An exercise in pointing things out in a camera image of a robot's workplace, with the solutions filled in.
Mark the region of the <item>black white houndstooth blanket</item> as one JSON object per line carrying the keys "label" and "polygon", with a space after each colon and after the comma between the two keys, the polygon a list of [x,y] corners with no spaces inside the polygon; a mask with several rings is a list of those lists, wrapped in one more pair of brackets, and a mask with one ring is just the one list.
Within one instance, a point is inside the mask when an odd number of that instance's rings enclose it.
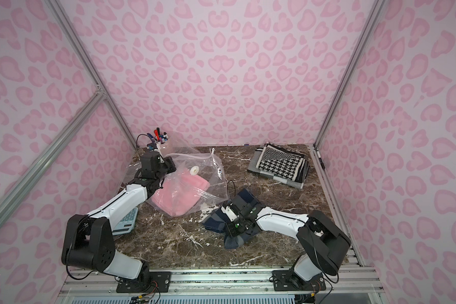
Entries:
{"label": "black white houndstooth blanket", "polygon": [[304,154],[266,143],[255,167],[277,177],[302,183],[305,179],[306,164]]}

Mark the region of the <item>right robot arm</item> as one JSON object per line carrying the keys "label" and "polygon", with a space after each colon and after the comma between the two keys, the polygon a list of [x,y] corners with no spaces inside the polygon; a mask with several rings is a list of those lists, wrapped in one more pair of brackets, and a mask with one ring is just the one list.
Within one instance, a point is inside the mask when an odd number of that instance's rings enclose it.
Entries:
{"label": "right robot arm", "polygon": [[351,241],[322,212],[290,214],[268,206],[235,204],[220,208],[224,226],[225,248],[236,249],[262,231],[283,234],[298,240],[305,254],[293,266],[303,281],[318,274],[336,276],[351,247]]}

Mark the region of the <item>dark blanket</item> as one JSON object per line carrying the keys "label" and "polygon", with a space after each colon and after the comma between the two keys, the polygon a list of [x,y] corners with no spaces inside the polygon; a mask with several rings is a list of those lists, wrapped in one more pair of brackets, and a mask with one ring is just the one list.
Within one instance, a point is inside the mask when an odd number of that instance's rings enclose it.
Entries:
{"label": "dark blanket", "polygon": [[[247,204],[262,204],[262,209],[265,208],[265,205],[261,203],[256,197],[254,197],[253,194],[249,192],[247,189],[242,189],[235,197],[223,202],[222,205],[224,203],[233,203],[239,209],[242,209]],[[207,218],[205,218],[202,221],[202,225],[208,231],[223,235],[224,248],[227,250],[234,250],[243,246],[254,236],[242,235],[235,238],[227,236],[224,232],[224,228],[225,223],[228,221],[228,218],[226,217],[226,215],[223,214],[221,210],[222,205],[218,209],[213,211]]]}

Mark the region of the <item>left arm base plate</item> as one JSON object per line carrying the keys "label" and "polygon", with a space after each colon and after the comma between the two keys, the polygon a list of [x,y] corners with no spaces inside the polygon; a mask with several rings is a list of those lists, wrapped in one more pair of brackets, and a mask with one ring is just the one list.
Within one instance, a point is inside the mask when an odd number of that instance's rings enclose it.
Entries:
{"label": "left arm base plate", "polygon": [[171,277],[169,271],[149,271],[141,273],[137,279],[120,278],[116,293],[167,293]]}

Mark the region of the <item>clear plastic vacuum bag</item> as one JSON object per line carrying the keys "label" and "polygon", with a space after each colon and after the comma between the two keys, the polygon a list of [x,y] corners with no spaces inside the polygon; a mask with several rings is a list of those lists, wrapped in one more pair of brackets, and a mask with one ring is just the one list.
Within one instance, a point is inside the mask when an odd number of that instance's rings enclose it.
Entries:
{"label": "clear plastic vacuum bag", "polygon": [[120,194],[124,209],[147,202],[171,217],[180,217],[227,200],[224,168],[214,154],[163,155],[149,149],[134,169]]}

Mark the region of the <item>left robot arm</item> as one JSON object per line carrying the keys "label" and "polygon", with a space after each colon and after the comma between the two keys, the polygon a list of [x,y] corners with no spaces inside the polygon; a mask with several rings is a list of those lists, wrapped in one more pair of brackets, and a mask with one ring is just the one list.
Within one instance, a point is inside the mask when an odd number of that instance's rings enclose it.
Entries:
{"label": "left robot arm", "polygon": [[141,168],[123,191],[97,209],[68,220],[61,257],[66,269],[89,269],[124,282],[150,285],[148,264],[120,253],[115,247],[113,229],[132,209],[163,188],[163,181],[176,171],[176,165],[172,157],[157,150],[146,152],[140,161]]}

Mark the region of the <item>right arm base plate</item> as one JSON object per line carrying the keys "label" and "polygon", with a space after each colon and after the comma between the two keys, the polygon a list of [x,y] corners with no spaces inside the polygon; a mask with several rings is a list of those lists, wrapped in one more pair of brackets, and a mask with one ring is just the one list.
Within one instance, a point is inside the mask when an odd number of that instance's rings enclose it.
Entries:
{"label": "right arm base plate", "polygon": [[326,284],[322,274],[314,276],[310,281],[305,281],[297,276],[293,270],[272,271],[269,281],[275,291],[311,291],[318,293],[326,290]]}

